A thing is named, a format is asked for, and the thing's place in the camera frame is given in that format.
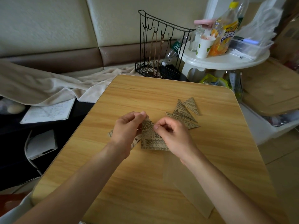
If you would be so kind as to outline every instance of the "white round side table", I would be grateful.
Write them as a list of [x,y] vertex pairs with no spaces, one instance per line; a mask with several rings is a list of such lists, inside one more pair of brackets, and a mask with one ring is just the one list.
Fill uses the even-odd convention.
[[[248,67],[253,67],[259,65],[266,61],[270,56],[270,51],[267,50],[262,56],[256,60],[249,60],[247,58],[240,58],[229,53],[223,54],[221,56],[209,56],[205,59],[200,59],[196,57],[196,52],[191,52],[189,48],[190,41],[187,42],[184,54],[180,53],[180,58],[185,62],[182,70],[184,74],[191,82],[199,82],[199,80],[204,76],[206,69],[214,70],[236,70]],[[196,74],[190,69],[196,68],[201,71],[201,74]],[[220,77],[224,71],[219,71],[217,76]]]

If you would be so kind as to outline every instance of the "paper cup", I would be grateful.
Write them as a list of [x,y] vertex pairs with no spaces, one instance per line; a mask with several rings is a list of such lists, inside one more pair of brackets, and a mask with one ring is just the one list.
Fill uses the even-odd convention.
[[197,46],[196,57],[197,58],[207,58],[207,55],[216,40],[213,36],[207,37],[208,40],[199,38],[199,44]]

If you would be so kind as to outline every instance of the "yellow bottle cap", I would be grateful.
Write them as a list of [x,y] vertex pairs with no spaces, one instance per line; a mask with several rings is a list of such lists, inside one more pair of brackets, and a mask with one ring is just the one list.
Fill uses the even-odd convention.
[[230,3],[229,8],[230,9],[235,9],[238,6],[238,4],[239,3],[237,1],[233,1],[233,2]]

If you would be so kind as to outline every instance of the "wood grain tabletop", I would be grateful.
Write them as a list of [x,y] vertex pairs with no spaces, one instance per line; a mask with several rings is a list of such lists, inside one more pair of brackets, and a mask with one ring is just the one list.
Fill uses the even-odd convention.
[[[280,223],[288,223],[261,155],[233,92],[225,87],[119,75],[66,143],[34,189],[37,204],[109,141],[118,117],[146,111],[156,122],[178,99],[194,97],[201,127],[190,130],[198,148],[233,183]],[[114,172],[83,220],[91,223],[224,223],[214,209],[209,219],[162,181],[163,152],[138,143]]]

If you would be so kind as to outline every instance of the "black metal rack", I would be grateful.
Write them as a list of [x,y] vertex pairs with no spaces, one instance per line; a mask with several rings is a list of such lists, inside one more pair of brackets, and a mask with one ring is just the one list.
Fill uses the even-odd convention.
[[[136,71],[146,77],[178,80],[181,75],[181,72],[178,70],[181,65],[181,59],[179,61],[179,56],[183,56],[187,41],[190,38],[190,32],[194,31],[195,29],[185,28],[185,27],[177,26],[175,24],[166,22],[150,14],[147,14],[144,10],[139,10],[138,13],[140,14],[140,60],[135,64]],[[158,31],[161,29],[161,27],[162,27],[161,37],[160,40],[158,41]],[[151,30],[153,31],[153,35],[152,35],[152,40],[150,45],[151,47],[148,55],[147,33],[148,31]],[[168,38],[166,38],[167,40],[164,40],[165,34],[168,34]],[[168,60],[168,64],[166,66],[163,66],[160,63],[160,60],[162,59],[163,62],[166,54],[170,53],[171,44],[174,41],[172,40],[172,38],[174,36],[180,36],[180,37],[183,36],[182,41],[179,43],[180,49],[178,49],[175,65],[170,64]],[[154,37],[155,37],[155,49],[153,50]],[[165,52],[163,53],[162,48],[164,42],[167,42],[167,47]]]

